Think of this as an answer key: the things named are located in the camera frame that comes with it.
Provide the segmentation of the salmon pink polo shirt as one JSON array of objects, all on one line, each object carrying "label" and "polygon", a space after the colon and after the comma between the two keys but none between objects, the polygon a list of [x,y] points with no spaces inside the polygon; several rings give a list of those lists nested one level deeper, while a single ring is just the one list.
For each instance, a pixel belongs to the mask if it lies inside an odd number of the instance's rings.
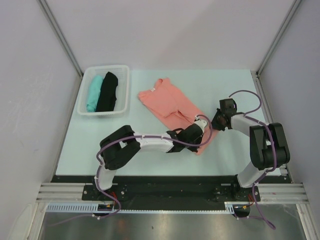
[{"label": "salmon pink polo shirt", "polygon": [[138,99],[170,134],[190,127],[197,117],[205,119],[205,114],[169,78],[158,79],[153,88],[139,92]]}]

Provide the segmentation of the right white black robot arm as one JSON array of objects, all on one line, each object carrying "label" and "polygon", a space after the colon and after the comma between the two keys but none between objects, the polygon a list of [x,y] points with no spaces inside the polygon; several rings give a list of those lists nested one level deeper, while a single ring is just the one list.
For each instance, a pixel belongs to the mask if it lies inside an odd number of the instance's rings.
[{"label": "right white black robot arm", "polygon": [[267,124],[236,112],[234,108],[218,108],[211,124],[215,130],[235,130],[249,137],[250,162],[230,184],[230,195],[235,201],[247,201],[248,195],[255,192],[255,184],[290,161],[287,139],[280,123]]}]

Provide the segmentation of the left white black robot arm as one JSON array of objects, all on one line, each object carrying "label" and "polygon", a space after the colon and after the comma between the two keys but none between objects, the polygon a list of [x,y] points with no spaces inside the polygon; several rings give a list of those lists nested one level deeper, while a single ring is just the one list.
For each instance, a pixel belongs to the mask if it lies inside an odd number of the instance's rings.
[{"label": "left white black robot arm", "polygon": [[137,133],[130,125],[122,126],[100,142],[100,150],[96,155],[99,167],[94,177],[93,194],[100,200],[107,199],[117,170],[138,152],[179,153],[188,149],[196,153],[202,143],[205,126],[205,123],[197,120],[185,129],[177,128],[157,135]]}]

